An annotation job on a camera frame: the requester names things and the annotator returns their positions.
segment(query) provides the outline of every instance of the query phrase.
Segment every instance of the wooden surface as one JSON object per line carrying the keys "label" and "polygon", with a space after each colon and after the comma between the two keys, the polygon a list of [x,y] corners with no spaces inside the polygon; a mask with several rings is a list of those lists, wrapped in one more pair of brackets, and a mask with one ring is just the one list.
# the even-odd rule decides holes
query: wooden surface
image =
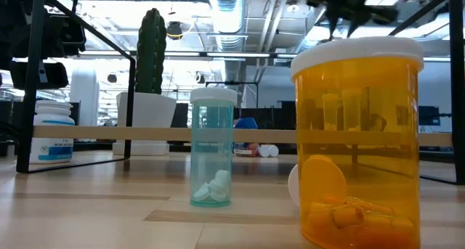
{"label": "wooden surface", "polygon": [[[204,141],[216,136],[219,129],[208,129],[211,134],[204,134]],[[85,138],[85,139],[133,139],[133,140],[167,140],[190,141],[189,128],[137,128],[137,127],[105,127],[105,126],[34,126],[35,137],[48,138]],[[451,147],[452,134],[418,134],[418,144],[422,147]],[[313,144],[374,144],[398,145],[410,144],[411,137],[401,133],[384,132],[346,132],[321,131],[306,132],[302,141]],[[297,132],[295,130],[247,130],[235,129],[236,142],[280,143],[295,144]]]}
{"label": "wooden surface", "polygon": [[[92,156],[112,157],[77,152],[74,163]],[[0,248],[317,248],[288,195],[295,155],[235,158],[226,208],[189,205],[189,161],[172,153],[25,175],[0,159]],[[465,248],[465,187],[421,180],[421,236],[422,248]]]}

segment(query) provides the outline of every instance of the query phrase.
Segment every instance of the black metal frame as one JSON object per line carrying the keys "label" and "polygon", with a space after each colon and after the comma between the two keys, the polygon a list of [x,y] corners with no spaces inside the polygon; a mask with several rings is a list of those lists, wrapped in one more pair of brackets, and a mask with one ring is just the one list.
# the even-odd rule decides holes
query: black metal frame
{"label": "black metal frame", "polygon": [[[390,35],[396,35],[412,25],[420,17],[432,11],[446,0],[432,0],[404,23],[395,28]],[[450,94],[452,102],[452,145],[453,163],[456,168],[456,181],[434,176],[420,175],[422,179],[439,181],[446,184],[465,185],[465,60],[464,60],[464,21],[463,0],[449,1],[450,35]]]}
{"label": "black metal frame", "polygon": [[33,14],[31,23],[31,37],[29,41],[29,54],[28,54],[28,68],[25,78],[25,95],[24,95],[24,110],[22,117],[23,129],[20,136],[19,150],[17,156],[16,171],[18,173],[35,173],[50,171],[63,168],[73,168],[78,166],[95,165],[99,163],[109,163],[121,160],[127,160],[131,156],[131,140],[124,142],[124,157],[112,160],[97,161],[91,163],[76,163],[65,166],[50,166],[46,168],[38,168],[29,170],[29,158],[31,155],[31,143],[34,130],[34,111],[36,106],[36,92],[37,81],[39,77],[39,63],[41,61],[41,46],[42,46],[42,33],[44,30],[44,15],[45,5],[52,5],[57,7],[70,19],[77,22],[79,25],[87,29],[90,33],[104,41],[111,48],[115,49],[121,55],[125,56],[130,62],[129,67],[129,87],[128,87],[128,109],[126,114],[126,126],[132,126],[132,111],[134,107],[134,85],[135,85],[135,72],[136,60],[127,54],[123,49],[114,44],[111,40],[95,30],[91,25],[83,21],[76,14],[72,13],[68,8],[61,5],[57,0],[33,0]]}
{"label": "black metal frame", "polygon": [[256,87],[256,101],[255,105],[256,108],[259,108],[259,83],[258,82],[236,82],[236,81],[225,81],[225,82],[205,82],[205,87],[208,87],[209,84],[224,84],[224,85],[231,85],[231,86],[240,86],[240,85],[255,85]]}

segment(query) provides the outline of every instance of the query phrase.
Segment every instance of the green cactus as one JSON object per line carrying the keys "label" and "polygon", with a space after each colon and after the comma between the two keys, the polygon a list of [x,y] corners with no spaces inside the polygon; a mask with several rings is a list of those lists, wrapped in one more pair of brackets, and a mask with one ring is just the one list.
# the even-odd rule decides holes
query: green cactus
{"label": "green cactus", "polygon": [[136,92],[161,94],[165,49],[165,20],[157,9],[151,9],[142,19],[139,29]]}

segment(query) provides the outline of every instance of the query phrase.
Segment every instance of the plant pot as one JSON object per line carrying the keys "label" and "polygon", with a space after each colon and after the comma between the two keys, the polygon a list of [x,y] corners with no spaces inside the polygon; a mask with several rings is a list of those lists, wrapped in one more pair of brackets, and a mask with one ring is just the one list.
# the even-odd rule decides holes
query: plant pot
{"label": "plant pot", "polygon": [[[118,126],[126,126],[128,93],[116,96]],[[176,100],[158,94],[134,93],[133,127],[169,128],[173,120]],[[132,140],[131,155],[165,155],[169,152],[166,141]],[[113,154],[124,154],[124,140],[113,143]]]}

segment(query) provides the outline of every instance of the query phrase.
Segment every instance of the wooden table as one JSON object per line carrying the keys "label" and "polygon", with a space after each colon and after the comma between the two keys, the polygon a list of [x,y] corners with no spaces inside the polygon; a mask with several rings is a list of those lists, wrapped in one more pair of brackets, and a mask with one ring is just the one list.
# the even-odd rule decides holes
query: wooden table
{"label": "wooden table", "polygon": [[[111,156],[77,152],[74,163]],[[288,196],[295,155],[235,158],[226,208],[189,205],[189,159],[172,153],[30,175],[0,160],[0,248],[316,248]],[[441,163],[421,170],[448,172]],[[421,180],[421,218],[422,248],[465,248],[465,187]]]}

